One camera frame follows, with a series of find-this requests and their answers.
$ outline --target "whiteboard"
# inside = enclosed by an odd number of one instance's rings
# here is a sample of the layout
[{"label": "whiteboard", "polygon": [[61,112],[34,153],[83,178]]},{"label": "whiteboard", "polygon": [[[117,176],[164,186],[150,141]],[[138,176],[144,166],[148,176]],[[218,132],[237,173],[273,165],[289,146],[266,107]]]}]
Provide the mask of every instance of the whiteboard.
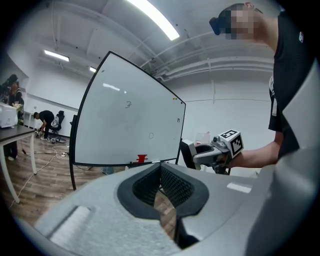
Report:
[{"label": "whiteboard", "polygon": [[108,52],[80,105],[72,162],[121,166],[176,159],[185,109],[158,80]]}]

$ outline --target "table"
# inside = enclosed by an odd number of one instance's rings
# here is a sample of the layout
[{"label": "table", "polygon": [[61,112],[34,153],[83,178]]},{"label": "table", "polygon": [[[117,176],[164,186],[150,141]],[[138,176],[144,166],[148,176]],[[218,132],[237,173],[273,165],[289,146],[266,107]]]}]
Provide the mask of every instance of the table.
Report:
[{"label": "table", "polygon": [[5,152],[4,152],[4,145],[21,140],[26,137],[30,138],[30,156],[31,156],[31,165],[32,165],[32,171],[34,174],[37,174],[36,169],[36,161],[35,161],[35,150],[34,150],[34,133],[35,131],[24,127],[22,125],[16,125],[14,128],[8,127],[8,128],[0,128],[0,162],[2,171],[4,174],[5,181],[9,187],[9,190],[14,198],[14,200],[19,204],[20,199],[18,198],[18,195],[15,191],[14,186],[12,185],[7,165],[6,165],[6,159],[5,159]]},{"label": "table", "polygon": [[[29,115],[28,128],[30,128],[31,116],[34,115],[34,112],[29,112],[29,111],[25,110],[23,113]],[[33,121],[33,129],[36,129],[36,119],[34,119],[34,121]]]}]

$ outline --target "white box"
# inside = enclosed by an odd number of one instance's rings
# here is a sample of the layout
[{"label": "white box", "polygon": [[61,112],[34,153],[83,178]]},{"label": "white box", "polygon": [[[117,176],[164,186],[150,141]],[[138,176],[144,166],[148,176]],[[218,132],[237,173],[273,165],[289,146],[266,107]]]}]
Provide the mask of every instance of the white box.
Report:
[{"label": "white box", "polygon": [[17,109],[0,102],[0,127],[12,127],[15,125]]},{"label": "white box", "polygon": [[237,130],[228,130],[218,135],[221,142],[224,142],[226,147],[230,150],[231,157],[237,156],[243,149],[244,143],[242,141],[241,133]]}]

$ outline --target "black t-shirt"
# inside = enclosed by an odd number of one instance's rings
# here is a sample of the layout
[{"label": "black t-shirt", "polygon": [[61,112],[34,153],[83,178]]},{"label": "black t-shirt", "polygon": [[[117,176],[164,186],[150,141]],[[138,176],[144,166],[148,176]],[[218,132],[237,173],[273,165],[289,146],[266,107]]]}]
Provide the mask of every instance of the black t-shirt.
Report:
[{"label": "black t-shirt", "polygon": [[278,158],[299,148],[283,110],[295,96],[315,56],[307,47],[307,38],[284,11],[278,16],[278,43],[274,55],[273,77],[270,79],[271,115],[269,129],[282,132],[283,142]]},{"label": "black t-shirt", "polygon": [[51,122],[55,119],[55,116],[51,111],[45,110],[39,113],[39,118],[42,122],[45,121],[46,123],[51,124]]},{"label": "black t-shirt", "polygon": [[22,92],[19,88],[15,91],[14,95],[12,95],[10,91],[8,104],[10,106],[12,106],[13,104],[22,104],[22,105],[24,104],[24,100],[22,98]]}]

